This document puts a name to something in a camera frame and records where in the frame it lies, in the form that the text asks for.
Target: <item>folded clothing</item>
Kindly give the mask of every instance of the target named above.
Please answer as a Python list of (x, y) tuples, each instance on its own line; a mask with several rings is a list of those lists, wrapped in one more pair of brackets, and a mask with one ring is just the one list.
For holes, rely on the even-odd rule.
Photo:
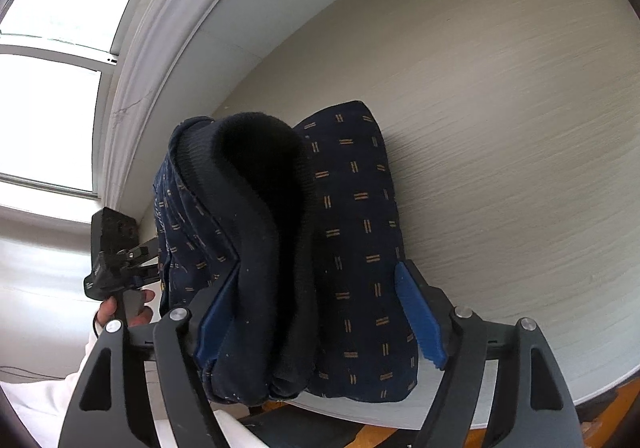
[(190, 330), (207, 397), (247, 406), (295, 398), (318, 344), (315, 193), (302, 139), (259, 113), (187, 120), (154, 192), (161, 314), (219, 290)]
[(385, 143), (362, 102), (295, 126), (319, 205), (313, 269), (320, 322), (308, 391), (357, 401), (403, 400), (417, 383), (415, 335), (394, 287), (404, 247)]

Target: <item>white sleeve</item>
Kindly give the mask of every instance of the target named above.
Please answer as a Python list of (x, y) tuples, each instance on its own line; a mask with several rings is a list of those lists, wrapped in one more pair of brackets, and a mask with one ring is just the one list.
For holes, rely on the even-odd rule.
[[(98, 334), (102, 328), (95, 325)], [(78, 371), (60, 381), (4, 383), (0, 386), (22, 423), (42, 448), (57, 448), (66, 409), (76, 388), (78, 377), (96, 342), (94, 332), (84, 347), (84, 358)], [(230, 448), (268, 448), (254, 434), (223, 410), (214, 412)], [(156, 420), (161, 448), (177, 448), (169, 421)]]

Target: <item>beige tabletop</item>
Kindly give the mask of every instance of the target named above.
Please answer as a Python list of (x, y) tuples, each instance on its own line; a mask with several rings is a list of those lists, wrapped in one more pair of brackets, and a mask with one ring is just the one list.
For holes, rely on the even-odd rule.
[[(533, 317), (575, 401), (640, 363), (640, 22), (626, 0), (338, 0), (216, 116), (295, 124), (366, 102), (406, 252), (454, 304)], [(324, 414), (419, 428), (440, 373), (401, 403), (304, 395)], [(495, 364), (474, 424), (486, 422)]]

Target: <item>silver screw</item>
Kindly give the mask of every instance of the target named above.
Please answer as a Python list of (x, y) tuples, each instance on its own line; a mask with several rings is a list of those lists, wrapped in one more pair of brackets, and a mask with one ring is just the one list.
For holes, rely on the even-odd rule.
[(187, 310), (184, 307), (178, 307), (169, 313), (169, 318), (174, 322), (179, 322), (187, 316)]
[(455, 308), (456, 316), (458, 318), (471, 318), (473, 316), (473, 311), (464, 305), (459, 305)]
[(104, 328), (108, 333), (114, 333), (120, 330), (122, 322), (120, 320), (111, 320)]
[(520, 325), (522, 325), (522, 328), (526, 331), (535, 331), (538, 326), (536, 321), (532, 318), (523, 318), (520, 320)]

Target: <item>human hand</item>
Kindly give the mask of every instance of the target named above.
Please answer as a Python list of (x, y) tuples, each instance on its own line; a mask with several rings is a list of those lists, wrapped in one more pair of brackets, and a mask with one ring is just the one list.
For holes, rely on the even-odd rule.
[[(143, 289), (142, 293), (145, 297), (145, 303), (151, 302), (156, 294), (150, 289)], [(111, 296), (108, 300), (105, 300), (100, 304), (100, 309), (95, 315), (95, 321), (100, 325), (100, 327), (104, 327), (107, 325), (107, 322), (113, 319), (114, 314), (116, 314), (116, 299), (114, 296)], [(151, 322), (151, 318), (154, 315), (153, 309), (149, 306), (144, 306), (140, 314), (135, 318), (129, 320), (129, 327), (135, 327), (136, 325), (146, 325)]]

